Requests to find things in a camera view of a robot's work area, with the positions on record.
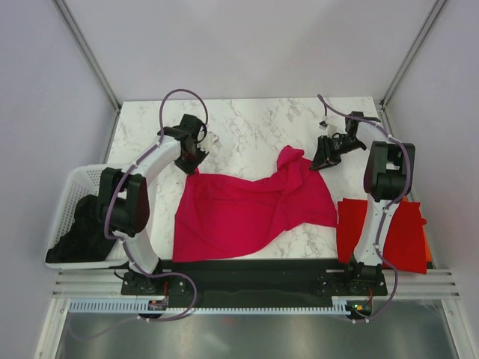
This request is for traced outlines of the magenta t shirt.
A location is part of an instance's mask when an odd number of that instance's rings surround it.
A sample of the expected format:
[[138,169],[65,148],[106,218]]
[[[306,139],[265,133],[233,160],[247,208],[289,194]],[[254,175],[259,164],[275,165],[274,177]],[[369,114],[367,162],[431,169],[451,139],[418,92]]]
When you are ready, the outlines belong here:
[[224,174],[187,177],[174,218],[176,263],[253,254],[300,224],[334,228],[329,189],[304,150],[284,147],[270,177],[250,181]]

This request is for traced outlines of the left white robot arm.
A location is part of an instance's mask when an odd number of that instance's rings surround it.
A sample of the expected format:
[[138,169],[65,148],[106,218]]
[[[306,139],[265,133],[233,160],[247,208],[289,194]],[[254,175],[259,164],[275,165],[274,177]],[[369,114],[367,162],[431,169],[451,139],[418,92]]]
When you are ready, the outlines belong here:
[[154,141],[122,168],[107,167],[100,177],[97,217],[106,239],[120,242],[129,267],[138,273],[138,285],[148,294],[164,286],[156,271],[159,258],[147,233],[150,220],[148,188],[171,163],[193,175],[207,157],[207,124],[194,115],[183,115],[173,127],[160,127]]

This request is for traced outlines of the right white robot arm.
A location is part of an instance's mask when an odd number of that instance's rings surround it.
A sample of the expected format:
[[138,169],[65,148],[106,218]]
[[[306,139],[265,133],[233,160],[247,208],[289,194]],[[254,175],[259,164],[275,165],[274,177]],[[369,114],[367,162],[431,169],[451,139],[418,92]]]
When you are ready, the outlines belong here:
[[378,275],[385,263],[382,250],[389,227],[400,201],[411,191],[415,145],[398,141],[377,118],[365,117],[360,111],[344,118],[344,133],[328,133],[317,139],[310,169],[333,168],[341,163],[342,155],[357,149],[369,152],[363,179],[366,216],[350,260],[351,271],[342,277],[344,289],[357,295],[369,287],[369,276]]

